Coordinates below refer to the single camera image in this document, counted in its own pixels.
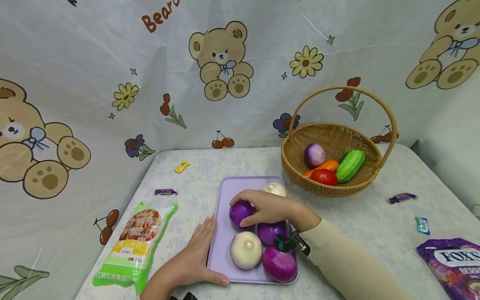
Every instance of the black wristband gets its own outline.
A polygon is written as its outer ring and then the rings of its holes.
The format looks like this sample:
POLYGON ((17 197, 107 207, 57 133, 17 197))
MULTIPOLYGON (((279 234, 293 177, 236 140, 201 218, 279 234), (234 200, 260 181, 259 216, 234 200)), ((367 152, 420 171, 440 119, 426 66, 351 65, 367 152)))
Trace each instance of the black wristband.
POLYGON ((185 297, 183 297, 183 300, 197 300, 197 297, 195 297, 192 293, 188 292, 185 297))
POLYGON ((292 232, 292 234, 288 238, 278 234, 275 237, 273 245, 281 252, 288 252, 295 249, 296 247, 300 247, 300 249, 306 256, 310 254, 310 246, 300 237, 298 231, 292 232))

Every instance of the plastic bag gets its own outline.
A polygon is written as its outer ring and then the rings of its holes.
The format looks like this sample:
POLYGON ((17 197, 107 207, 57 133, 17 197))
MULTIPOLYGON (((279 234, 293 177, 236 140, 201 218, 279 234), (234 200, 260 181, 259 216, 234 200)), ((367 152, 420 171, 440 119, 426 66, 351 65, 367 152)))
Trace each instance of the plastic bag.
POLYGON ((417 247, 452 300, 480 300, 480 246, 464 239, 428 240, 417 247))
POLYGON ((140 294, 152 267, 152 254, 177 209, 176 204, 158 209, 140 202, 92 284, 95 287, 134 285, 140 294))

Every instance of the left hand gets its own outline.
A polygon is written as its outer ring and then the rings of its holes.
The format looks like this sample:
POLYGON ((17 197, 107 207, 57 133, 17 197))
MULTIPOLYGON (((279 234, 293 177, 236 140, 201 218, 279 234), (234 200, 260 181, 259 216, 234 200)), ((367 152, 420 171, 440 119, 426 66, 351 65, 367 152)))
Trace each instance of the left hand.
POLYGON ((208 249, 215 228, 214 217, 207 217, 202 224, 198 224, 187 246, 155 272, 145 286, 141 299, 158 299, 155 290, 159 288, 172 292, 177 287, 198 282, 210 282, 227 287, 229 280, 225 275, 206 267, 208 249))

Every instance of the fingernail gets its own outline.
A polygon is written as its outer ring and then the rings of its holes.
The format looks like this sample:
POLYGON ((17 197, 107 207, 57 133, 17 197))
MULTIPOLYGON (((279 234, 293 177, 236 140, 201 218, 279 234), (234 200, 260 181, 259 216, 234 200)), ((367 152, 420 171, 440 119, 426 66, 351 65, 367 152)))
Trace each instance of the fingernail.
POLYGON ((226 278, 223 278, 222 279, 222 286, 223 287, 228 287, 228 285, 230 284, 230 281, 226 278))

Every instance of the white tablecloth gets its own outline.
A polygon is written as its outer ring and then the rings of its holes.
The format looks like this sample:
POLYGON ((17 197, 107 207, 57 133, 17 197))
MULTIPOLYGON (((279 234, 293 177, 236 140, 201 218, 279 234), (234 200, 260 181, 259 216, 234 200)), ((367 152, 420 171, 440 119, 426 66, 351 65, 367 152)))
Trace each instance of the white tablecloth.
MULTIPOLYGON (((379 148, 383 152, 386 145, 379 145, 379 148)), ((277 147, 165 151, 154 159, 76 300, 135 299, 133 287, 93 287, 91 282, 140 201, 161 204, 162 207, 179 205, 155 252, 152 275, 186 245, 197 224, 214 212, 221 180, 239 175, 283 177, 291 197, 306 203, 371 251, 418 299, 448 299, 415 252, 420 243, 429 238, 462 237, 480 244, 480 222, 415 153, 402 145, 395 145, 386 165, 367 189, 343 199, 323 198, 292 183, 282 170, 280 148, 277 147), (183 173, 175 173, 173 169, 183 160, 191 165, 183 173), (155 189, 164 188, 173 188, 179 194, 153 197, 155 189), (402 192, 420 198, 387 204, 388 197, 402 192), (417 232, 415 216, 428 218, 430 236, 417 232)), ((302 255, 299 255, 299 268, 300 277, 290 286, 231 284, 229 288, 222 288, 198 284, 178 289, 173 295, 182 299, 187 291, 191 291, 199 300, 343 299, 302 255)))

